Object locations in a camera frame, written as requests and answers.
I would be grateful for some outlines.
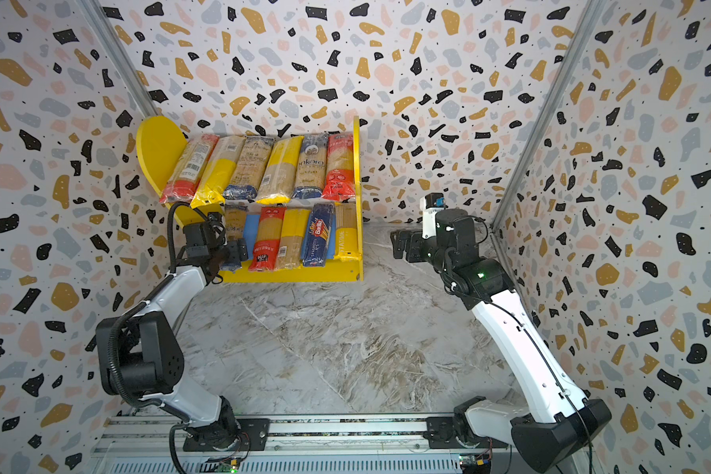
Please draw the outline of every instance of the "dark blue barilla package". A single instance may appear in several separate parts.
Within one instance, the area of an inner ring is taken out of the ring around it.
[[[334,204],[316,204],[313,206],[308,230],[303,239],[303,251],[300,259],[304,267],[323,267],[327,261],[327,246],[332,233]]]

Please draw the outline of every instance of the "marble floor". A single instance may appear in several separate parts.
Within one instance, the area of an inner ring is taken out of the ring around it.
[[[365,226],[362,282],[209,285],[177,336],[189,373],[238,414],[524,404],[491,336],[432,268],[393,259],[393,229]]]

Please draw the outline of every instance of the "vented metal panel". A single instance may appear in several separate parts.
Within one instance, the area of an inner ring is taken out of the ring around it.
[[[169,457],[117,457],[110,469],[100,474],[152,474],[176,472]],[[182,467],[190,474],[210,472],[215,463],[183,460]],[[394,454],[362,456],[252,456],[238,472],[284,472],[289,474],[456,474],[461,472],[458,454]]]

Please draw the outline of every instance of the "terrazzo wallpaper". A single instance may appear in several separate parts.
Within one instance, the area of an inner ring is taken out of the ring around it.
[[[123,408],[88,343],[168,261],[141,120],[74,2],[0,2],[0,472],[81,472]]]
[[[500,235],[607,472],[711,474],[711,1],[608,2]]]
[[[192,137],[351,130],[365,220],[443,190],[492,218],[583,2],[104,0],[162,113]]]

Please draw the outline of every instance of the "yellow shelf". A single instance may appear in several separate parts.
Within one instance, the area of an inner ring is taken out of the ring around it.
[[[158,195],[166,186],[187,140],[180,128],[166,117],[151,117],[137,130],[137,159],[142,174]],[[363,256],[363,218],[361,208],[361,131],[360,119],[353,119],[353,168],[355,172],[355,208],[358,213],[358,245]],[[203,213],[222,213],[218,204],[202,205]],[[180,207],[174,213],[179,225],[200,222],[198,214],[187,207]],[[250,261],[235,273],[221,271],[224,283],[285,283],[285,282],[329,282],[363,280],[363,259],[357,261],[327,260],[324,267],[302,267],[295,270],[248,271]]]

